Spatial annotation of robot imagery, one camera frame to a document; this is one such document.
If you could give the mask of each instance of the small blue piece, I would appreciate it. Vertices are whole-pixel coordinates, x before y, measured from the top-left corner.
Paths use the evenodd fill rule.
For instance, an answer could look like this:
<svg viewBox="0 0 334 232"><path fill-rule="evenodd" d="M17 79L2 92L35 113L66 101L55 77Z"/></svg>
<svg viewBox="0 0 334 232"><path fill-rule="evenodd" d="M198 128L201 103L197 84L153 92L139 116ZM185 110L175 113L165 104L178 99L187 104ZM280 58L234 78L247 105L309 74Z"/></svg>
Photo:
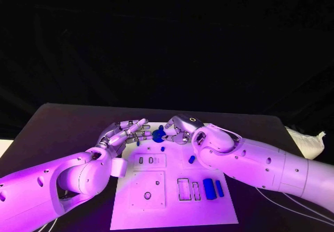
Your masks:
<svg viewBox="0 0 334 232"><path fill-rule="evenodd" d="M220 185L220 181L215 180L215 187L217 187L217 194L220 197L224 196L224 193L222 193L222 189L221 189L221 185Z"/></svg>
<svg viewBox="0 0 334 232"><path fill-rule="evenodd" d="M189 156L188 162L189 162L189 163L194 162L194 156Z"/></svg>
<svg viewBox="0 0 334 232"><path fill-rule="evenodd" d="M205 190L205 197L207 200L214 200L217 198L212 181L210 178L202 180L204 190Z"/></svg>
<svg viewBox="0 0 334 232"><path fill-rule="evenodd" d="M158 126L158 129L151 133L151 135L152 135L153 142L161 143L163 141L161 139L161 137L165 135L163 126L162 125Z"/></svg>

